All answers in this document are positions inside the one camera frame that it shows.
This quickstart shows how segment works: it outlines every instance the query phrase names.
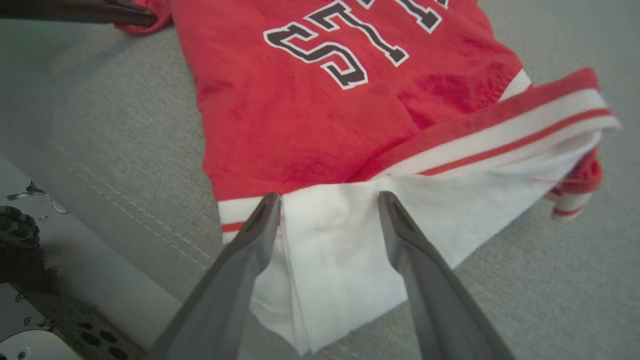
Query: sleeve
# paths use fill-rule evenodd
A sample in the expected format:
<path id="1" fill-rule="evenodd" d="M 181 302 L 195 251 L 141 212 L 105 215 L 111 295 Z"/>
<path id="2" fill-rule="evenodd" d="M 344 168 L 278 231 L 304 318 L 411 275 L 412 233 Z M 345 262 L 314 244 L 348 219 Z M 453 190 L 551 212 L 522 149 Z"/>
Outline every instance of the sleeve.
<path id="1" fill-rule="evenodd" d="M 597 150 L 593 149 L 547 195 L 556 204 L 553 219 L 571 220 L 578 216 L 600 186 L 603 174 Z"/>
<path id="2" fill-rule="evenodd" d="M 153 10 L 157 16 L 156 23 L 148 28 L 138 25 L 116 24 L 116 29 L 135 35 L 147 35 L 155 33 L 172 21 L 171 7 L 168 0 L 134 0 L 133 3 Z"/>

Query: white stripe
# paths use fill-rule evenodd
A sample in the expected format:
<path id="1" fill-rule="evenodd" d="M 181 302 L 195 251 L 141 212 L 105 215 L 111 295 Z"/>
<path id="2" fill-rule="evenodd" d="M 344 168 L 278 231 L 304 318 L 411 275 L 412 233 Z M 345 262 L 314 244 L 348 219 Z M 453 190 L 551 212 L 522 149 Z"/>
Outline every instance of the white stripe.
<path id="1" fill-rule="evenodd" d="M 556 205 L 560 211 L 573 211 L 585 206 L 593 193 L 563 193 Z"/>
<path id="2" fill-rule="evenodd" d="M 232 242 L 233 239 L 236 238 L 236 235 L 238 235 L 239 232 L 240 230 L 229 231 L 228 233 L 222 233 L 222 245 L 228 245 L 230 242 Z"/>
<path id="3" fill-rule="evenodd" d="M 600 142 L 600 139 L 602 137 L 602 135 L 600 134 L 600 130 L 615 128 L 618 126 L 618 124 L 618 120 L 611 116 L 584 120 L 576 124 L 564 127 L 556 131 L 555 133 L 545 136 L 544 138 L 536 142 L 527 144 L 523 147 L 505 152 L 504 154 L 500 154 L 485 160 L 471 163 L 463 167 L 454 168 L 442 172 L 439 175 L 451 175 L 462 171 L 482 170 L 484 168 L 499 167 L 502 167 L 502 170 L 508 170 L 510 172 L 518 172 L 520 169 L 526 171 L 529 160 L 541 161 L 544 160 L 542 158 L 544 156 L 546 156 L 547 158 L 559 159 L 565 156 L 571 156 L 571 154 L 576 152 L 586 154 L 591 149 L 596 147 Z M 580 143 L 574 144 L 574 146 L 570 149 L 563 149 L 561 151 L 561 154 L 544 154 L 547 149 L 550 149 L 551 147 L 565 142 L 569 139 L 576 138 L 580 135 L 591 136 L 584 139 L 579 139 L 582 140 Z"/>
<path id="4" fill-rule="evenodd" d="M 524 72 L 524 69 L 522 69 L 518 73 L 518 75 L 516 75 L 515 78 L 511 80 L 511 83 L 509 84 L 509 86 L 507 86 L 504 93 L 502 94 L 502 97 L 500 97 L 500 100 L 498 101 L 503 101 L 503 100 L 509 99 L 512 96 L 521 94 L 525 90 L 527 90 L 530 86 L 531 86 L 531 79 L 529 79 L 529 77 L 527 76 L 527 73 Z"/>
<path id="5" fill-rule="evenodd" d="M 552 193 L 552 192 L 548 192 L 548 193 L 545 195 L 545 199 L 547 199 L 547 200 L 549 200 L 549 201 L 552 201 L 552 202 L 558 202 L 558 201 L 560 201 L 560 196 L 559 196 L 559 195 L 557 195 L 557 194 L 554 194 L 554 193 Z"/>
<path id="6" fill-rule="evenodd" d="M 550 103 L 538 106 L 527 113 L 523 113 L 496 126 L 416 154 L 411 158 L 388 167 L 373 177 L 373 179 L 390 174 L 416 174 L 430 168 L 445 165 L 452 161 L 507 145 L 544 130 L 572 115 L 606 107 L 606 103 L 596 90 L 580 90 Z"/>
<path id="7" fill-rule="evenodd" d="M 218 201 L 218 213 L 222 224 L 233 224 L 245 222 L 249 218 L 255 207 L 262 200 L 261 196 L 245 197 L 243 199 L 233 199 Z"/>

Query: red stripe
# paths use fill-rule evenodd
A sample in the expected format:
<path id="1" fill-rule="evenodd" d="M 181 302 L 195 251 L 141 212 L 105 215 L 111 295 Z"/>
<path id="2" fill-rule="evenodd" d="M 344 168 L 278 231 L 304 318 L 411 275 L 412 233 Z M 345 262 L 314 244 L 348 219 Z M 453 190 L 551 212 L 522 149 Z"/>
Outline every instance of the red stripe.
<path id="1" fill-rule="evenodd" d="M 559 217 L 572 217 L 572 216 L 575 216 L 577 213 L 581 212 L 583 209 L 584 209 L 584 205 L 575 210 L 554 209 L 554 215 L 557 215 Z"/>
<path id="2" fill-rule="evenodd" d="M 603 170 L 596 149 L 580 160 L 560 183 L 564 192 L 572 194 L 592 193 L 602 182 Z"/>
<path id="3" fill-rule="evenodd" d="M 598 82 L 591 69 L 584 69 L 554 83 L 532 88 L 458 120 L 429 127 L 369 161 L 348 182 L 368 180 L 416 154 L 496 126 L 562 96 L 587 88 L 598 89 Z"/>
<path id="4" fill-rule="evenodd" d="M 482 161 L 482 160 L 486 160 L 488 158 L 493 158 L 495 156 L 504 154 L 506 152 L 509 151 L 513 151 L 515 149 L 521 148 L 525 145 L 529 145 L 530 143 L 536 142 L 538 140 L 541 140 L 549 135 L 551 135 L 552 133 L 555 133 L 556 131 L 559 131 L 560 129 L 567 127 L 569 125 L 575 124 L 577 122 L 580 122 L 582 120 L 586 120 L 586 119 L 590 119 L 592 117 L 599 117 L 599 116 L 606 116 L 606 115 L 611 115 L 611 111 L 608 109 L 596 109 L 596 110 L 589 110 L 589 111 L 585 111 L 584 113 L 580 113 L 571 117 L 568 117 L 567 119 L 564 119 L 560 122 L 558 122 L 557 124 L 554 124 L 553 126 L 550 126 L 544 130 L 538 131 L 535 134 L 526 136 L 525 138 L 519 139 L 517 141 L 508 143 L 506 145 L 497 147 L 495 149 L 489 150 L 489 151 L 485 151 L 485 152 L 480 152 L 479 154 L 475 154 L 472 156 L 468 156 L 466 158 L 457 160 L 457 161 L 453 161 L 451 163 L 445 164 L 445 165 L 440 165 L 439 167 L 435 167 L 435 168 L 431 168 L 427 171 L 423 171 L 420 174 L 422 175 L 435 175 L 435 174 L 439 174 L 445 171 L 449 171 L 455 168 L 459 168 L 459 167 L 463 167 L 465 165 L 469 165 L 472 163 L 477 163 L 478 161 Z"/>
<path id="5" fill-rule="evenodd" d="M 222 232 L 230 233 L 232 231 L 240 231 L 244 226 L 244 222 L 234 222 L 232 224 L 222 224 Z"/>

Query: red fabric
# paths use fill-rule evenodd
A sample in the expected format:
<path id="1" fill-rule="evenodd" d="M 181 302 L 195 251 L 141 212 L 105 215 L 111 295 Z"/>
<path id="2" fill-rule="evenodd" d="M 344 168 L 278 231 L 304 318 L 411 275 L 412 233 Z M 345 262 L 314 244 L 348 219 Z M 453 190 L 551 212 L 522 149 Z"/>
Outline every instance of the red fabric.
<path id="1" fill-rule="evenodd" d="M 153 10 L 158 18 L 156 23 L 148 28 L 145 28 L 144 26 L 123 24 L 116 24 L 116 28 L 128 31 L 132 34 L 147 35 L 155 33 L 171 23 L 171 8 L 169 7 L 168 0 L 134 0 L 134 3 Z"/>
<path id="2" fill-rule="evenodd" d="M 414 1 L 442 16 L 432 33 L 398 1 L 377 0 L 366 9 L 369 1 L 344 0 L 351 15 L 406 51 L 398 66 L 340 17 L 330 18 L 336 31 L 304 19 L 331 1 L 136 0 L 158 13 L 158 24 L 119 28 L 148 33 L 173 13 L 197 85 L 204 169 L 216 198 L 228 200 L 364 180 L 426 144 L 477 126 L 480 115 L 469 114 L 498 101 L 522 68 L 519 59 L 493 38 L 475 1 L 449 0 L 446 9 L 435 0 Z M 324 42 L 347 47 L 368 82 L 343 90 L 320 66 L 334 61 L 344 70 L 340 56 L 305 63 L 266 41 L 264 31 L 291 22 L 318 34 L 291 43 L 306 51 Z M 543 97 L 546 89 L 530 91 Z M 575 177 L 589 177 L 584 169 L 591 165 Z"/>
<path id="3" fill-rule="evenodd" d="M 595 73 L 591 69 L 583 69 L 567 76 L 566 78 L 555 81 L 551 84 L 531 87 L 527 90 L 526 96 L 516 96 L 507 99 L 495 106 L 490 106 L 483 110 L 469 114 L 459 119 L 452 120 L 450 122 L 444 122 L 437 124 L 429 129 L 421 131 L 416 134 L 410 140 L 403 142 L 402 144 L 394 147 L 393 149 L 385 152 L 376 159 L 370 161 L 366 166 L 361 168 L 353 178 L 352 181 L 365 181 L 372 176 L 379 174 L 386 168 L 395 163 L 405 160 L 415 154 L 434 148 L 443 143 L 450 142 L 457 138 L 476 133 L 483 129 L 495 126 L 504 122 L 511 117 L 531 111 L 538 106 L 544 105 L 551 100 L 554 100 L 562 95 L 569 94 L 571 92 L 582 90 L 585 88 L 599 89 L 598 81 Z M 609 115 L 608 110 L 602 110 L 599 115 Z M 592 111 L 583 114 L 581 117 L 569 118 L 566 122 L 558 124 L 559 127 L 566 126 L 572 122 L 579 121 L 584 117 L 593 116 Z M 547 132 L 557 130 L 552 127 L 547 129 Z M 536 136 L 543 136 L 545 133 L 536 134 Z M 517 143 L 512 143 L 507 147 L 501 147 L 495 149 L 492 153 L 483 153 L 474 156 L 473 158 L 465 158 L 456 163 L 446 164 L 442 167 L 433 168 L 425 171 L 424 175 L 435 175 L 440 172 L 450 170 L 467 163 L 479 161 L 484 158 L 495 156 L 498 153 L 504 153 L 513 150 L 517 147 L 526 145 L 531 142 L 532 138 L 526 138 Z"/>
<path id="4" fill-rule="evenodd" d="M 240 231 L 244 226 L 244 222 L 234 222 L 232 224 L 222 224 L 222 232 L 230 233 L 232 231 Z"/>
<path id="5" fill-rule="evenodd" d="M 559 189 L 564 193 L 594 192 L 600 186 L 603 174 L 602 166 L 598 161 L 598 152 L 593 149 L 566 176 L 559 185 Z"/>

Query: jersey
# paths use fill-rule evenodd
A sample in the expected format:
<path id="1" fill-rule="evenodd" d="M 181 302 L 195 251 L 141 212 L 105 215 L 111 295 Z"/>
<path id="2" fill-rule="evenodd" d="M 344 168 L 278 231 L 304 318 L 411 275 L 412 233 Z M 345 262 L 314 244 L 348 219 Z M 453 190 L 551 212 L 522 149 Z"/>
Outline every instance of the jersey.
<path id="1" fill-rule="evenodd" d="M 581 211 L 602 176 L 595 146 L 618 126 L 590 70 L 532 88 L 474 0 L 139 4 L 158 24 L 124 29 L 176 25 L 225 241 L 264 194 L 284 195 L 252 310 L 300 353 L 405 299 L 381 267 L 378 191 L 456 266 L 547 192 L 556 216 Z"/>

